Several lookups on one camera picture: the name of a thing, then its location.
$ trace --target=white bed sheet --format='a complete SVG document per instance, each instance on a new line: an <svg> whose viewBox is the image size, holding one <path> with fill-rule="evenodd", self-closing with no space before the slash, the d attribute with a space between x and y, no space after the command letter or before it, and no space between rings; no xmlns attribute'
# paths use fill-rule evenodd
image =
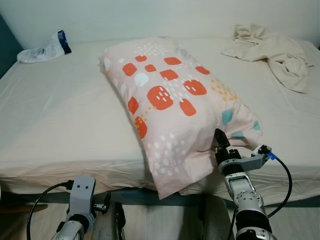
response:
<svg viewBox="0 0 320 240"><path fill-rule="evenodd" d="M227 38L179 39L261 118L265 143L290 168L291 200L320 195L320 52L303 42L309 62L308 94L286 89L263 61L220 54ZM37 64L15 63L0 80L0 184L18 193L39 193L78 175L96 178L96 193L154 184L144 153L112 87L99 72L98 55L123 41L72 44L72 54ZM251 173L267 204L288 189L275 161ZM213 173L181 194L229 198Z"/></svg>

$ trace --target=floor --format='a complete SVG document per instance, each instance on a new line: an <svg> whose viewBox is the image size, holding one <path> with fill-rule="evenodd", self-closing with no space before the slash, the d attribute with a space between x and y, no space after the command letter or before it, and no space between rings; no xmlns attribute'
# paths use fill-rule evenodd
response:
<svg viewBox="0 0 320 240"><path fill-rule="evenodd" d="M67 204L51 203L32 217L31 239L49 240L66 216ZM126 240L200 240L202 225L196 207L123 206ZM25 240L27 214L0 215L0 240ZM270 219L279 240L319 240L320 208L283 208Z"/></svg>

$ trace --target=crumpled towel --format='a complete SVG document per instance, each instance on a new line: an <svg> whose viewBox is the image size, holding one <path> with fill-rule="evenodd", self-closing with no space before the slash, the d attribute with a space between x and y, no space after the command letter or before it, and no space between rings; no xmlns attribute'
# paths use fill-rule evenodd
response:
<svg viewBox="0 0 320 240"><path fill-rule="evenodd" d="M296 41L279 33L266 33L265 27L256 24L236 25L234 37L223 55L250 62L267 59L270 70L286 88L307 92L308 61Z"/></svg>

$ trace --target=white wall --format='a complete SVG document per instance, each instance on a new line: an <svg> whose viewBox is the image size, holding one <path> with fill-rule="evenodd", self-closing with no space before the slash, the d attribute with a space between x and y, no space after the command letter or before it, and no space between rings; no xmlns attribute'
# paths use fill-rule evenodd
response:
<svg viewBox="0 0 320 240"><path fill-rule="evenodd" d="M231 37L256 23L320 44L319 0L0 0L0 13L24 48L65 30L69 42Z"/></svg>

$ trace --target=patterned pillowcase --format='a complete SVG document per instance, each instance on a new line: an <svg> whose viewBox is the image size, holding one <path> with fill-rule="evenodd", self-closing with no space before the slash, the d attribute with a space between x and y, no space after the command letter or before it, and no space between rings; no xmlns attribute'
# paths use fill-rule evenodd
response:
<svg viewBox="0 0 320 240"><path fill-rule="evenodd" d="M213 171L215 128L234 146L260 141L258 118L170 37L106 49L100 70L127 105L161 199Z"/></svg>

